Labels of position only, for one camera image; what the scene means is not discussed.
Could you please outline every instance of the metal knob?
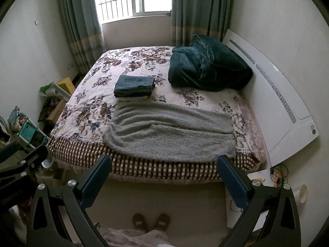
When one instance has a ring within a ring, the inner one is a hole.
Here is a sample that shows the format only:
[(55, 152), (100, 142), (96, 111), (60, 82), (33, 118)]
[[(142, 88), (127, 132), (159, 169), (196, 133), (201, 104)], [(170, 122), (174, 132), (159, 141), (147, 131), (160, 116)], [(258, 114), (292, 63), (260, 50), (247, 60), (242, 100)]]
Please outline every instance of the metal knob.
[(69, 180), (67, 184), (68, 184), (70, 187), (73, 187), (76, 183), (77, 183), (77, 181), (75, 181), (74, 179), (72, 179), (72, 180)]
[(287, 184), (287, 183), (286, 184), (283, 184), (283, 188), (289, 190), (290, 189), (290, 185)]
[(38, 185), (38, 189), (40, 189), (40, 190), (44, 189), (45, 187), (46, 187), (45, 184), (40, 184), (40, 185)]
[(255, 187), (259, 187), (261, 185), (261, 182), (259, 180), (253, 180), (252, 181), (252, 184), (255, 186)]

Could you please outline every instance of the cardboard box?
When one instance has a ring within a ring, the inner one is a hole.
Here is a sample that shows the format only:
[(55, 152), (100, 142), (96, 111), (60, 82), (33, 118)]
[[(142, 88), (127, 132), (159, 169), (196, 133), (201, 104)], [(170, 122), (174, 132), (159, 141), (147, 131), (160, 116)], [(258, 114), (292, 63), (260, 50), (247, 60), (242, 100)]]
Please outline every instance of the cardboard box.
[(60, 117), (62, 111), (64, 110), (66, 102), (62, 99), (56, 106), (55, 109), (51, 112), (49, 117), (46, 119), (46, 122), (52, 126), (55, 126), (57, 123), (58, 118)]
[(70, 77), (63, 78), (56, 83), (60, 88), (64, 89), (66, 92), (73, 95), (75, 87), (70, 79)]

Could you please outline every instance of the mattress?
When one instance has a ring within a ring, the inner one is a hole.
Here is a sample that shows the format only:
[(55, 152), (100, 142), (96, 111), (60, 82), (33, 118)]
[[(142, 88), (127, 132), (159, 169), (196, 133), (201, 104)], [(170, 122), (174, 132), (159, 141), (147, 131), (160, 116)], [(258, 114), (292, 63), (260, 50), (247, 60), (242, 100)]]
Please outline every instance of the mattress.
[[(101, 154), (112, 160), (109, 177), (122, 181), (171, 184), (220, 181), (216, 162), (183, 163), (141, 159), (117, 153), (102, 140), (118, 101), (146, 99), (224, 112), (231, 116), (236, 138), (235, 165), (256, 171), (266, 160), (264, 140), (242, 93), (235, 90), (206, 92), (172, 88), (168, 70), (172, 47), (134, 47), (104, 53), (66, 104), (47, 145), (59, 166), (82, 173)], [(115, 98), (114, 86), (121, 74), (153, 76), (156, 87), (150, 97)]]

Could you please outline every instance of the checkered bed skirt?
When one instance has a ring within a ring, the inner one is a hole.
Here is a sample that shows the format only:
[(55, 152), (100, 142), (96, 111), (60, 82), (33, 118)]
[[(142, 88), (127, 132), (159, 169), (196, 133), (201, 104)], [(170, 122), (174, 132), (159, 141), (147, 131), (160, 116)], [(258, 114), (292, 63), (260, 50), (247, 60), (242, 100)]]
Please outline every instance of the checkered bed skirt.
[[(101, 154), (106, 154), (112, 160), (112, 174), (115, 175), (166, 180), (220, 179), (216, 162), (184, 163), (134, 158), (117, 153), (101, 143), (54, 136), (50, 138), (47, 148), (50, 155), (59, 161), (69, 163), (73, 170), (75, 166), (90, 168)], [(241, 152), (237, 152), (232, 161), (237, 168), (244, 171), (249, 171), (260, 163), (252, 153)]]

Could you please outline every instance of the wall outlet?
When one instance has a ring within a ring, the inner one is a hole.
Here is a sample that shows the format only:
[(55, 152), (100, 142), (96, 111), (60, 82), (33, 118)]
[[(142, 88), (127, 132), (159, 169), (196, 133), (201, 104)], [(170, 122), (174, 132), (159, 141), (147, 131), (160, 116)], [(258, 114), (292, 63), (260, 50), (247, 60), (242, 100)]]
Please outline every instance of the wall outlet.
[(75, 67), (74, 63), (70, 63), (68, 66), (67, 66), (67, 69), (70, 70), (70, 69), (73, 69)]

